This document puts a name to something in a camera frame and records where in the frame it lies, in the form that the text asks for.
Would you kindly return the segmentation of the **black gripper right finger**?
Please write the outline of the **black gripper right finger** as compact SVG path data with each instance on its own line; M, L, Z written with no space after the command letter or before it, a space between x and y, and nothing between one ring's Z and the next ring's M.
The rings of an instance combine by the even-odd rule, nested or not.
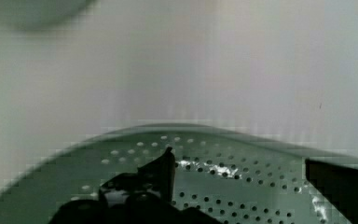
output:
M358 169L305 159L306 179L351 224L358 224Z

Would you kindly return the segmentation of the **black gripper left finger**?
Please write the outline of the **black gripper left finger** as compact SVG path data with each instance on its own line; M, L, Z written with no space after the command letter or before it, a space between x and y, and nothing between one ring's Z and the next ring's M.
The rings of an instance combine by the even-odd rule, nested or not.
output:
M172 205L175 157L172 148L135 173L103 183L96 200L62 205L48 224L222 224L196 207Z

